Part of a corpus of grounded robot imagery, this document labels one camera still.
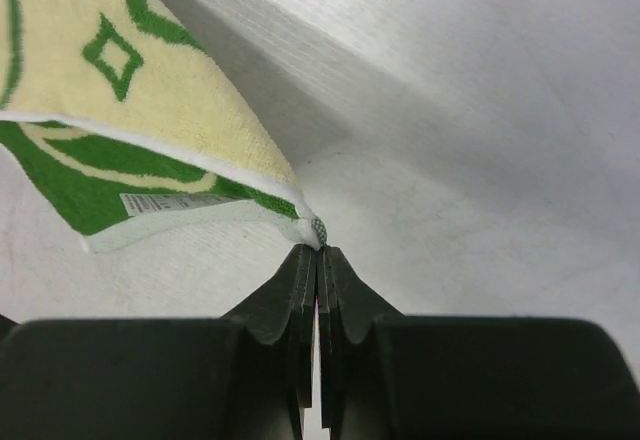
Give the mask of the green and yellow patterned towel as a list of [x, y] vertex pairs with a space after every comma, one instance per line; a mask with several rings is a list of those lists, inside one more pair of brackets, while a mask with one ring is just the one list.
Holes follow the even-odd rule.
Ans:
[[90, 252], [212, 220], [327, 239], [259, 118], [160, 0], [1, 0], [1, 144]]

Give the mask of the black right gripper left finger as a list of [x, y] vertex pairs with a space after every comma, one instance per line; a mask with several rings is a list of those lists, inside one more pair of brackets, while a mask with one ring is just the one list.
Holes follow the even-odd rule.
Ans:
[[1, 342], [5, 439], [299, 439], [316, 252], [219, 318], [48, 319]]

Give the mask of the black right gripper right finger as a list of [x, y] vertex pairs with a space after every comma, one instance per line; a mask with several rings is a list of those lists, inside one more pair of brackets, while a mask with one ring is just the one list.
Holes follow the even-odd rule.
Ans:
[[635, 439], [639, 388], [581, 319], [418, 316], [336, 247], [317, 260], [322, 425], [334, 439]]

